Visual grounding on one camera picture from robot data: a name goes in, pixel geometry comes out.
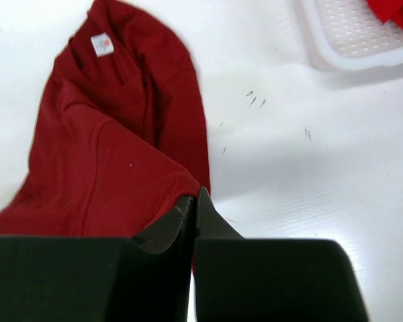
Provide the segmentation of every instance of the white backdrop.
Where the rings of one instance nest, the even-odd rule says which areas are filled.
[[[219,212],[247,237],[337,240],[372,321],[403,322],[403,65],[314,70],[290,0],[133,3],[193,53]],[[0,1],[0,208],[26,173],[53,59],[90,4]]]

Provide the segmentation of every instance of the red fabric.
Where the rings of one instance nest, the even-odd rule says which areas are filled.
[[[403,29],[403,0],[367,0],[367,2],[383,23],[391,19]]]
[[[97,57],[105,32],[114,53]],[[131,236],[210,187],[206,125],[185,46],[149,14],[96,0],[57,57],[29,174],[0,234]]]

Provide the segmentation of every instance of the white basket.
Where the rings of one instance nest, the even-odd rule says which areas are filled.
[[[300,0],[298,6],[316,68],[363,70],[403,64],[403,30],[390,21],[382,24],[366,0]]]

